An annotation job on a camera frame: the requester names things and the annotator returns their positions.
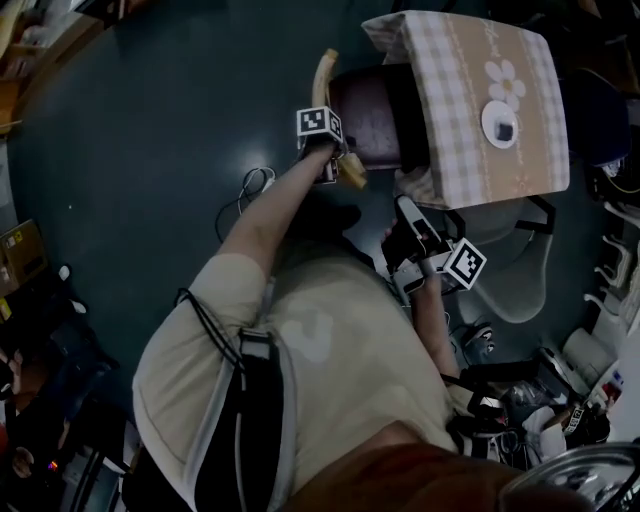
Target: cable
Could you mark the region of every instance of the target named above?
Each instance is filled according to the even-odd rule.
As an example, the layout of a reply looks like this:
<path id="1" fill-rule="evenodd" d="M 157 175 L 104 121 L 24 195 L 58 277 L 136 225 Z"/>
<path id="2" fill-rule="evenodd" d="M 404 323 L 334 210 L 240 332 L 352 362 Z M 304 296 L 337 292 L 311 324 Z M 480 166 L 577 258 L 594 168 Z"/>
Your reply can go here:
<path id="1" fill-rule="evenodd" d="M 616 185 L 613 180 L 611 179 L 611 176 L 609 176 L 607 173 L 604 173 L 604 175 L 607 177 L 607 179 L 611 182 L 611 184 L 616 187 L 620 192 L 622 192 L 623 194 L 637 194 L 638 192 L 640 192 L 640 188 L 637 188 L 636 190 L 625 190 L 623 188 L 621 188 L 619 185 Z"/>
<path id="2" fill-rule="evenodd" d="M 249 198 L 249 194 L 247 194 L 247 187 L 251 184 L 251 180 L 257 173 L 262 173 L 262 185 L 260 186 L 260 193 L 264 192 L 271 186 L 271 184 L 276 181 L 276 172 L 271 167 L 256 167 L 255 169 L 251 169 L 242 180 L 242 189 L 240 190 L 240 194 L 238 194 L 238 215 L 242 215 L 242 205 L 240 200 L 244 196 L 245 199 Z"/>
<path id="3" fill-rule="evenodd" d="M 260 185 L 260 187 L 258 187 L 257 190 L 255 190 L 254 192 L 248 192 L 247 189 L 249 187 L 249 185 L 251 184 L 251 181 L 253 180 L 254 176 L 260 172 L 262 174 L 263 177 L 263 182 L 262 185 Z M 224 242 L 224 238 L 222 237 L 222 234 L 220 233 L 220 218 L 222 217 L 222 214 L 225 212 L 225 210 L 227 210 L 228 208 L 230 208 L 231 206 L 233 206 L 234 204 L 237 205 L 238 207 L 238 213 L 240 215 L 242 215 L 242 206 L 240 201 L 244 198 L 247 201 L 251 202 L 253 201 L 253 199 L 261 194 L 262 192 L 264 192 L 266 189 L 268 189 L 271 184 L 276 180 L 276 173 L 275 171 L 271 168 L 271 167 L 256 167 L 255 169 L 251 169 L 249 172 L 247 172 L 247 174 L 244 175 L 244 178 L 242 179 L 242 188 L 240 189 L 240 194 L 238 195 L 237 199 L 234 199 L 233 201 L 229 201 L 228 203 L 224 204 L 219 210 L 218 213 L 216 215 L 216 220 L 214 223 L 215 226 L 215 230 L 216 230 L 216 236 L 218 237 L 218 241 L 220 243 Z"/>
<path id="4" fill-rule="evenodd" d="M 178 296 L 175 300 L 175 305 L 177 306 L 184 300 L 188 300 L 193 306 L 193 309 L 200 320 L 200 323 L 204 327 L 204 330 L 213 341 L 213 344 L 216 346 L 222 356 L 229 361 L 233 365 L 234 368 L 240 370 L 240 372 L 244 373 L 244 364 L 242 363 L 242 356 L 236 351 L 235 347 L 227 341 L 227 338 L 222 335 L 212 317 L 215 318 L 213 313 L 203 308 L 202 304 L 198 301 L 198 299 L 186 288 L 180 288 L 178 290 Z"/>

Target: floor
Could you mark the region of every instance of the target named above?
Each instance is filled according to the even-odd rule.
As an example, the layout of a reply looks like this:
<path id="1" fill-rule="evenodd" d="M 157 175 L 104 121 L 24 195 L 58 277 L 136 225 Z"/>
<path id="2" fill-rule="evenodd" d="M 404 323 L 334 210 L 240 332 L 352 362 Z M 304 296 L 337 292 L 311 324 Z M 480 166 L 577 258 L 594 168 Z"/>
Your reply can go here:
<path id="1" fill-rule="evenodd" d="M 73 266 L 90 323 L 122 364 L 103 388 L 114 402 L 130 407 L 145 344 L 216 251 L 220 206 L 250 168 L 281 173 L 294 158 L 294 112 L 308 106 L 324 50 L 340 52 L 338 72 L 380 62 L 359 25 L 391 3 L 158 0 L 94 41 L 29 106 L 9 144 L 18 215 L 38 221 L 52 261 Z M 456 11 L 486 14 L 482 1 Z M 583 320 L 605 218 L 572 172 L 569 191 L 549 198 L 558 220 L 547 306 L 520 326 L 492 319 L 496 360 L 522 358 L 541 339 L 561 343 Z M 360 205 L 348 235 L 379 266 L 392 182 L 378 173 L 366 192 L 326 192 Z"/>

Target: chair backrest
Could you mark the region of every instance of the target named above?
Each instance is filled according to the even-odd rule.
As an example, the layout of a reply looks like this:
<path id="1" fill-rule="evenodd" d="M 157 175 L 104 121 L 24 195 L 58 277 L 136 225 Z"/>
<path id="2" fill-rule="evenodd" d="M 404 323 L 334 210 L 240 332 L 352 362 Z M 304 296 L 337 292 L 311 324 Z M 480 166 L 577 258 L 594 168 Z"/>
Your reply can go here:
<path id="1" fill-rule="evenodd" d="M 429 165 L 422 103 L 410 64 L 374 66 L 334 78 L 331 108 L 367 170 Z"/>

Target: gray chair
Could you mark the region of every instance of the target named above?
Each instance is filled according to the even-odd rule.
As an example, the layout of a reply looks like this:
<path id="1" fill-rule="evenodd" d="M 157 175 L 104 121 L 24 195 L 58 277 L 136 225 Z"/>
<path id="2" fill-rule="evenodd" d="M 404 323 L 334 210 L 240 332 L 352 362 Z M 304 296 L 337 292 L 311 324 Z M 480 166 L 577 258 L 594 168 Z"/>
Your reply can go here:
<path id="1" fill-rule="evenodd" d="M 524 250 L 511 263 L 498 270 L 492 270 L 487 264 L 473 289 L 458 294 L 465 321 L 472 323 L 480 316 L 482 308 L 474 304 L 477 298 L 505 322 L 512 324 L 531 320 L 544 307 L 555 209 L 540 197 L 530 197 L 529 200 L 538 207 L 540 214 L 546 214 L 546 222 L 518 220 L 523 200 L 458 210 L 467 223 L 467 238 L 480 248 L 506 237 L 514 229 L 531 231 Z"/>

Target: box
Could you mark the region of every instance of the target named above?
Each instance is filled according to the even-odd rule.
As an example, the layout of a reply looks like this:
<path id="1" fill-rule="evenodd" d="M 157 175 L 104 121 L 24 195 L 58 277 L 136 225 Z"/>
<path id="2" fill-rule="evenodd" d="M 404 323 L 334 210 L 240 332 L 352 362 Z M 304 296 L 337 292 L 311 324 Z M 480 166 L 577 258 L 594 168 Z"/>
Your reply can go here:
<path id="1" fill-rule="evenodd" d="M 0 236 L 0 297 L 37 276 L 48 262 L 40 232 L 32 220 Z"/>

